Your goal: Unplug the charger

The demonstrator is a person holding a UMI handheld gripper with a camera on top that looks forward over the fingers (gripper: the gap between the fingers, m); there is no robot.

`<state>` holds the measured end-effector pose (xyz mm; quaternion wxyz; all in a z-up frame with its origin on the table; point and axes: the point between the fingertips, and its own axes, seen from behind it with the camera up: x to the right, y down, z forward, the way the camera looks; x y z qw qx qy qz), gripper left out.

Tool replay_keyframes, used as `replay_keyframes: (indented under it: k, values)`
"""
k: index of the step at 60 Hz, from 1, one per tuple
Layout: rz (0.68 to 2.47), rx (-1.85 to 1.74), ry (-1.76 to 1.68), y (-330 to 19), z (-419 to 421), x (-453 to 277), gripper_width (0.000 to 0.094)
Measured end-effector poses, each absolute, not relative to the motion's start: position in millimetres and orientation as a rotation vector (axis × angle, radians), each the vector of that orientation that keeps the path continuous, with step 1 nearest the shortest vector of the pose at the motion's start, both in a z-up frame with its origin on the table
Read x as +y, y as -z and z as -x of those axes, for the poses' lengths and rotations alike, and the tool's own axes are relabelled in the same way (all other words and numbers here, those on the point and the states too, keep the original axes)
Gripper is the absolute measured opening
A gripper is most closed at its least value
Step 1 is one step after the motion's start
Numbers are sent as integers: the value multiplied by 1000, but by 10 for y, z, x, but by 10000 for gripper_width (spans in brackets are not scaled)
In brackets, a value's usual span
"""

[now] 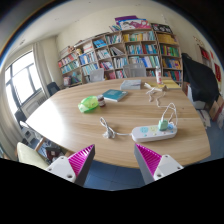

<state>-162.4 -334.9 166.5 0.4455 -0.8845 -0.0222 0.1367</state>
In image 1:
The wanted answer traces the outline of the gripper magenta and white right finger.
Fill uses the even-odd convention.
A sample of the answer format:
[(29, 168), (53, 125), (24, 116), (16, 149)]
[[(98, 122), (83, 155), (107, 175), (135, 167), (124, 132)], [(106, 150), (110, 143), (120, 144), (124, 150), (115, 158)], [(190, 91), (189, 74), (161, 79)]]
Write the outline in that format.
[(183, 168), (170, 155), (160, 155), (140, 144), (135, 144), (134, 155), (145, 184), (160, 180)]

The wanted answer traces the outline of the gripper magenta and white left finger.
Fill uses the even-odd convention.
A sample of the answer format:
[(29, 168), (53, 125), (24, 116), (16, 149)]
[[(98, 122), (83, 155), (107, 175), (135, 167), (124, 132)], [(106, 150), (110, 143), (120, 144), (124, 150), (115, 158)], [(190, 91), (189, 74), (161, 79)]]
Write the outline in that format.
[(69, 157), (60, 156), (46, 170), (56, 176), (83, 186), (95, 156), (95, 145), (92, 144)]

